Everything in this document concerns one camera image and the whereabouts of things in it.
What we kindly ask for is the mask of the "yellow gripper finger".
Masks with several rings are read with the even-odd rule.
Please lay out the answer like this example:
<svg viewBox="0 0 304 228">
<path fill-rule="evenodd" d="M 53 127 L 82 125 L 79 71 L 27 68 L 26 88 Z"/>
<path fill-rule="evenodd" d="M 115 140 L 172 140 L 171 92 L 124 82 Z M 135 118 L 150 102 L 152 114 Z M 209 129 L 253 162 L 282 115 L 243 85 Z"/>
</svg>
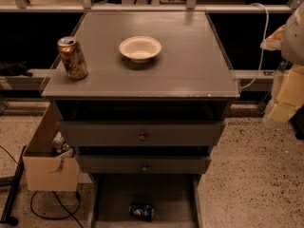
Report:
<svg viewBox="0 0 304 228">
<path fill-rule="evenodd" d="M 282 38 L 283 30 L 284 30 L 283 26 L 278 28 L 273 34 L 271 34 L 261 42 L 260 47 L 262 49 L 266 49 L 270 51 L 281 50 L 281 38 Z"/>
<path fill-rule="evenodd" d="M 304 105 L 304 66 L 278 71 L 273 80 L 271 100 L 267 104 L 264 120 L 278 124 L 288 122 Z"/>
</svg>

